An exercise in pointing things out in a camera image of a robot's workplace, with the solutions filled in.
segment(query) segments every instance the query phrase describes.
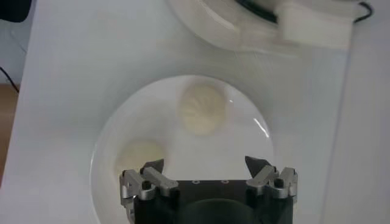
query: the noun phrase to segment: white plate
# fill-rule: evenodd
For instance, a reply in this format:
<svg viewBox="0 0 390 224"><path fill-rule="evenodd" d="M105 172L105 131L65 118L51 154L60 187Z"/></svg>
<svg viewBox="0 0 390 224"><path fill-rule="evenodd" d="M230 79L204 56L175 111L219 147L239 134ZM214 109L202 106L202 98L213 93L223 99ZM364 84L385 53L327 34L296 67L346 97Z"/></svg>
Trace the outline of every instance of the white plate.
<svg viewBox="0 0 390 224"><path fill-rule="evenodd" d="M177 107L187 87L206 83L227 99L226 121L209 136L186 131ZM117 155L134 141L153 141L165 151L163 173L175 180L248 179L244 156L274 162L267 125L255 105L229 84L209 77L184 75L163 79L137 91L106 123L91 164L91 192L99 220L126 223L119 204Z"/></svg>

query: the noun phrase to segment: wooden surface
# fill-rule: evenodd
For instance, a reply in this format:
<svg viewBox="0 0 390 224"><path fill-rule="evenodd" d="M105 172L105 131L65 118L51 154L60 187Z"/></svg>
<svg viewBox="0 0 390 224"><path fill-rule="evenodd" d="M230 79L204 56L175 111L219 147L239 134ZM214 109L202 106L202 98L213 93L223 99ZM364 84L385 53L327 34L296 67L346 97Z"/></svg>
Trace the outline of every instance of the wooden surface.
<svg viewBox="0 0 390 224"><path fill-rule="evenodd" d="M0 186L11 137L18 95L10 85L0 84Z"/></svg>

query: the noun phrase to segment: white surface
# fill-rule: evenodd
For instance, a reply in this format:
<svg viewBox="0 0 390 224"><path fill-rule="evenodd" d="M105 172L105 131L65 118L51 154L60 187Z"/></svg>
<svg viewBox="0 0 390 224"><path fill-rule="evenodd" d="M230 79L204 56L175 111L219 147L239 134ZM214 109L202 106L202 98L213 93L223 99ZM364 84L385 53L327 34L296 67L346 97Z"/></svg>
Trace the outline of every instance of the white surface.
<svg viewBox="0 0 390 224"><path fill-rule="evenodd" d="M390 222L390 2L356 26L323 223Z"/></svg>
<svg viewBox="0 0 390 224"><path fill-rule="evenodd" d="M184 92L200 83L214 86L226 98L225 123L209 136L188 132L177 116ZM139 140L157 142L163 148L163 174L173 180L248 180L246 155L274 162L263 117L237 89L220 80L195 75L159 80L127 99L97 140L91 191L101 224L127 221L124 208L118 203L118 173L113 170L120 151Z"/></svg>
<svg viewBox="0 0 390 224"><path fill-rule="evenodd" d="M298 221L319 222L346 52L223 51L151 0L39 1L30 43L2 223L96 223L88 176L104 122L136 90L174 74L212 75L254 102L274 137L276 165L299 171Z"/></svg>

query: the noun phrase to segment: white table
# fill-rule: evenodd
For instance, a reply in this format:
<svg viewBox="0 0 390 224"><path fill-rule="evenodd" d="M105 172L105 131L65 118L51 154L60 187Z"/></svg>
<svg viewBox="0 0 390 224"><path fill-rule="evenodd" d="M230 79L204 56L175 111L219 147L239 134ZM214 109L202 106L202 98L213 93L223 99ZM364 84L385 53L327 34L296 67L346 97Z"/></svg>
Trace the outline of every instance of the white table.
<svg viewBox="0 0 390 224"><path fill-rule="evenodd" d="M321 221L346 52L233 54L197 39L169 12L163 1L38 1L1 223L97 223L89 168L102 126L141 86L183 73L247 92L271 128L277 165L300 173L298 219Z"/></svg>

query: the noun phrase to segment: steamed bun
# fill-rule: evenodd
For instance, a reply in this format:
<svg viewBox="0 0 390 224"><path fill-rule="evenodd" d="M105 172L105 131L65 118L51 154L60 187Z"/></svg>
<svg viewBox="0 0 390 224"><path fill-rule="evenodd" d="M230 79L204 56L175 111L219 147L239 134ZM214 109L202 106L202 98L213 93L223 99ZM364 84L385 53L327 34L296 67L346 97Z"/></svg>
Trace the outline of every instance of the steamed bun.
<svg viewBox="0 0 390 224"><path fill-rule="evenodd" d="M209 135L225 121L225 97L208 85L190 87L179 105L184 127L195 135Z"/></svg>
<svg viewBox="0 0 390 224"><path fill-rule="evenodd" d="M153 141L136 141L121 151L115 162L115 174L123 170L139 171L146 162L164 158L164 151Z"/></svg>

